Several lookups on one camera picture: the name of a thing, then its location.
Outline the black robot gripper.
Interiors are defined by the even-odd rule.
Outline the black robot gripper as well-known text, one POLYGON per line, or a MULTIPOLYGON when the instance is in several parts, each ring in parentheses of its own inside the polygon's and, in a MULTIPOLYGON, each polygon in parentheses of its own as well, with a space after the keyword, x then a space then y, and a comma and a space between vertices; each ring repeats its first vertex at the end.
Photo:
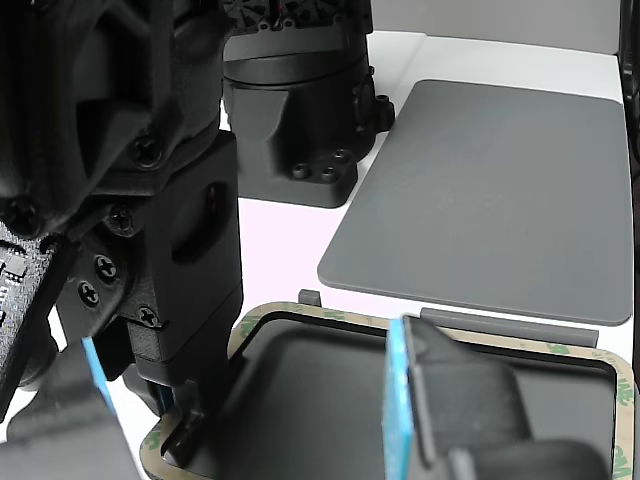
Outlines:
POLYGON ((150 381, 152 411, 174 404, 163 459, 184 468, 206 417, 193 380, 225 365, 242 272, 235 137, 221 132, 178 155, 186 166, 157 195, 108 201, 81 237, 56 308, 69 341, 93 338, 109 377, 135 365, 150 381), (174 396, 164 386, 182 383, 174 396))

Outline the grey idle gripper finger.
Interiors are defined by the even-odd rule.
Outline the grey idle gripper finger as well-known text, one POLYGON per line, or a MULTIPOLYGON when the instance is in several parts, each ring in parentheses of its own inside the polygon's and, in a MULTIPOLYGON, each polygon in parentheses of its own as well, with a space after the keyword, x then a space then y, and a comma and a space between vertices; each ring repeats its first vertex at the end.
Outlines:
POLYGON ((609 373, 391 322, 382 414, 387 479, 609 479, 609 373))
POLYGON ((140 477, 91 338, 60 353, 32 401, 10 420, 1 477, 140 477))

